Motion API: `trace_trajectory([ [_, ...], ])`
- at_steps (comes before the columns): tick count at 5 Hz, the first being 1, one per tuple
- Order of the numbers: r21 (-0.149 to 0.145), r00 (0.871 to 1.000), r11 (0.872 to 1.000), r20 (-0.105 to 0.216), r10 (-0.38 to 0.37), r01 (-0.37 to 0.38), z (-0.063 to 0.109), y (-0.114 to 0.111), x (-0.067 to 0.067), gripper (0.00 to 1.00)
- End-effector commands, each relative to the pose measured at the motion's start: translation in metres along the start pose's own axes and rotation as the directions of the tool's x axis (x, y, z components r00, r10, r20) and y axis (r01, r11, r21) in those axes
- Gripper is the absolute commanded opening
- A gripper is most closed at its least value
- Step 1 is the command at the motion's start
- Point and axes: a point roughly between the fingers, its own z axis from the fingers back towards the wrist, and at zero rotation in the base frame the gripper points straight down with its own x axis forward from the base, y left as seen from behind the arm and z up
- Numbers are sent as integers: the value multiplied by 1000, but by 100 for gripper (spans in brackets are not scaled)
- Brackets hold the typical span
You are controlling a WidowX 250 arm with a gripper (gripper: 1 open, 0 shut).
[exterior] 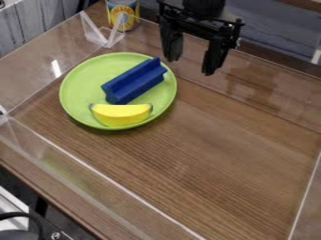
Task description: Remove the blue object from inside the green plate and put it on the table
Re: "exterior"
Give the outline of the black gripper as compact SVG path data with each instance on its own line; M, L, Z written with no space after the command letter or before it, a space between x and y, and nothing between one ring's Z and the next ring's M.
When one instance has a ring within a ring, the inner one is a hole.
M178 61L184 51L184 32L210 38L202 73L210 76L222 67L229 49L240 44L246 22L226 9L226 0L157 0L162 18L161 40L169 62Z

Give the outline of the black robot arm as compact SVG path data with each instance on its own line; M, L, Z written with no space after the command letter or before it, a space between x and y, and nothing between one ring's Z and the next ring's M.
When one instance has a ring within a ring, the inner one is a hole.
M214 74L224 66L230 49L237 49L245 21L226 10L226 0L157 0L162 50L166 59L178 61L184 53L184 35L209 42L202 73Z

